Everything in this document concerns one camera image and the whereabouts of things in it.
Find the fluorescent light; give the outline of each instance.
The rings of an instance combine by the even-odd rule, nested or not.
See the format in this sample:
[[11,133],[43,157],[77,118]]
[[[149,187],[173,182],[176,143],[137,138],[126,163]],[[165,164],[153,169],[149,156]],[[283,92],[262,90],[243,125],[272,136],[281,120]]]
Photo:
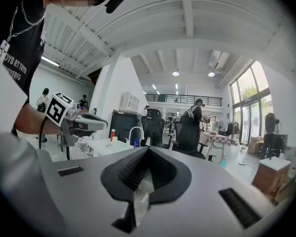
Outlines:
[[55,66],[59,67],[59,64],[58,64],[58,63],[56,63],[56,62],[53,62],[53,61],[51,61],[51,60],[47,59],[47,58],[46,58],[46,57],[44,57],[44,56],[42,56],[41,58],[42,58],[42,60],[44,60],[44,61],[47,61],[47,62],[49,62],[49,63],[51,63],[51,64],[53,64],[53,65],[55,65]]

